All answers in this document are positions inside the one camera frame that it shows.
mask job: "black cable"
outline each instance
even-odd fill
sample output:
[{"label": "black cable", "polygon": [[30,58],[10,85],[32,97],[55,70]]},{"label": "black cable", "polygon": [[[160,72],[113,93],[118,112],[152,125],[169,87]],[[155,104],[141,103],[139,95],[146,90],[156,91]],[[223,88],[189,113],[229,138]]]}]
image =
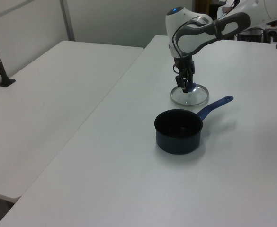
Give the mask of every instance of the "black cable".
[{"label": "black cable", "polygon": [[186,66],[185,66],[185,63],[184,63],[184,61],[183,61],[183,59],[182,59],[182,56],[180,55],[180,53],[178,52],[178,50],[177,50],[177,48],[176,48],[176,46],[175,46],[175,43],[174,43],[174,36],[176,35],[176,33],[177,33],[186,23],[187,23],[187,22],[183,23],[183,24],[174,32],[173,37],[172,37],[173,46],[174,46],[174,48],[175,48],[177,54],[179,55],[180,60],[181,60],[181,62],[182,62],[182,64],[183,64],[183,67],[184,67],[184,68],[185,68]]},{"label": "black cable", "polygon": [[173,65],[173,71],[174,71],[176,74],[179,74],[179,72],[176,72],[176,71],[175,71],[175,64]]},{"label": "black cable", "polygon": [[236,7],[236,6],[234,6],[234,4],[235,4],[235,0],[234,0],[234,2],[232,3],[232,5],[230,6],[229,10],[228,10],[226,13],[223,13],[223,14],[222,14],[222,16],[220,17],[220,19],[223,18],[224,16],[226,16],[228,13],[230,13],[230,12]]}]

